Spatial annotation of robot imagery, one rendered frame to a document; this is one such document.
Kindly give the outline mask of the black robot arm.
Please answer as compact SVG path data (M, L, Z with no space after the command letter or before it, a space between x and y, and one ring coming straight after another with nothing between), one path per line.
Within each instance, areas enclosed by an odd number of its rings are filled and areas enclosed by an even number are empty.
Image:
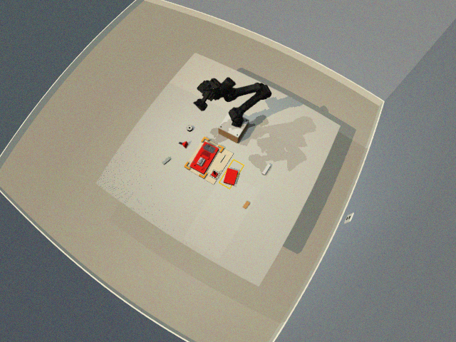
M197 87L197 90L199 90L202 93L202 96L204 96L205 93L205 91L202 89L207 86L208 82L209 81L203 81ZM244 87L242 86L239 88L233 88L235 85L235 81L233 81L230 77L227 77L224 81L222 81L221 87L219 89L221 94L217 100L219 100L220 98L224 98L225 101L231 102L239 96L246 95L249 93L255 93L249 100L245 101L241 106L236 108L233 107L231 110L229 110L229 116L232 119L232 125L234 127L240 128L242 126L242 123L244 122L244 112L246 112L249 108L258 103L260 100L266 100L267 98L270 98L271 91L268 85L264 85L263 83L254 83Z

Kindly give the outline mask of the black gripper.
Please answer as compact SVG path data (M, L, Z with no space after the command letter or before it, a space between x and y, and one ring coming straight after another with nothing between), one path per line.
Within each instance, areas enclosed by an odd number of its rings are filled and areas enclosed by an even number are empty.
M205 91L202 99L198 99L194 104L201 110L205 110L208 104L205 103L206 100L212 101L213 99L217 100L220 97L221 83L216 78L211 78L206 87L202 90Z

